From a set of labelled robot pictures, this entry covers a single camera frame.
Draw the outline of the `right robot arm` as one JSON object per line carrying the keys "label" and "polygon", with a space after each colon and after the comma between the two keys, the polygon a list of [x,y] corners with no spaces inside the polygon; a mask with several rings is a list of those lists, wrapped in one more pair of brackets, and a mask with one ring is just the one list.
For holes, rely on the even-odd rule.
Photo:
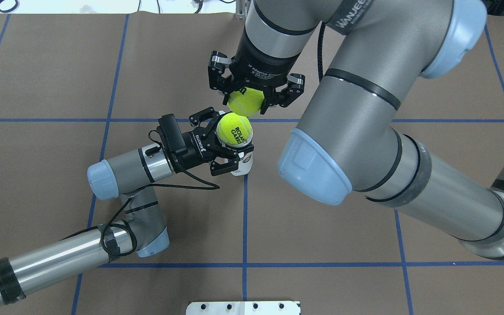
{"label": "right robot arm", "polygon": [[291,68],[320,22],[344,40],[278,161],[304,195],[339,205],[352,191],[504,260],[504,168],[484,188],[390,124],[416,78],[453,69],[482,34],[481,0],[253,0],[232,58],[210,57],[210,88],[262,90],[288,106]]}

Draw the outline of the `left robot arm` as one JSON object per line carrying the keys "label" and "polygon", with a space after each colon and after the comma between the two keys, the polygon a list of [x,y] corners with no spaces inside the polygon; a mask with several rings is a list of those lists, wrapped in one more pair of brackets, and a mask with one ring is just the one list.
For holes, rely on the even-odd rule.
{"label": "left robot arm", "polygon": [[[106,223],[122,204],[94,197],[87,167],[147,143],[159,116],[187,119],[204,108],[152,105],[144,115],[122,114],[118,105],[0,105],[0,258]],[[190,301],[248,299],[247,179],[210,177],[206,167],[193,173],[221,188],[158,188],[171,238],[165,252],[68,277],[0,307],[0,315],[175,315]]]}

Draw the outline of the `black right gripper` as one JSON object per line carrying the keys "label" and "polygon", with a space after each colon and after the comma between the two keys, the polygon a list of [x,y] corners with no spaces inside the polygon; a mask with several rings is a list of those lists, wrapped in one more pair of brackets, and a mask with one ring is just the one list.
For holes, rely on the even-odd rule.
{"label": "black right gripper", "polygon": [[[252,44],[248,34],[243,33],[237,52],[228,58],[222,52],[213,50],[208,63],[210,89],[218,91],[223,98],[223,105],[228,105],[230,94],[242,88],[262,90],[264,100],[260,114],[274,106],[288,107],[305,91],[305,75],[290,73],[298,55],[289,58],[276,58],[265,54]],[[229,69],[231,74],[224,77]],[[281,91],[275,88],[286,87]]]}

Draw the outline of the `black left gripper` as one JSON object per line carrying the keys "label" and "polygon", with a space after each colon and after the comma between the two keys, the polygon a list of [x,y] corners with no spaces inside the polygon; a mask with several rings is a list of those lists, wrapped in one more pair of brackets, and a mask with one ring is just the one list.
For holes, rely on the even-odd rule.
{"label": "black left gripper", "polygon": [[[244,150],[215,146],[217,136],[214,130],[223,115],[210,106],[189,116],[189,123],[194,128],[192,131],[182,133],[177,130],[175,132],[182,137],[185,147],[185,152],[176,154],[177,169],[192,169],[204,163],[210,163],[210,173],[214,177],[238,169],[240,153],[244,153]],[[206,120],[209,121],[207,126],[201,127],[200,124]],[[217,163],[216,158],[227,159],[227,162]]]}

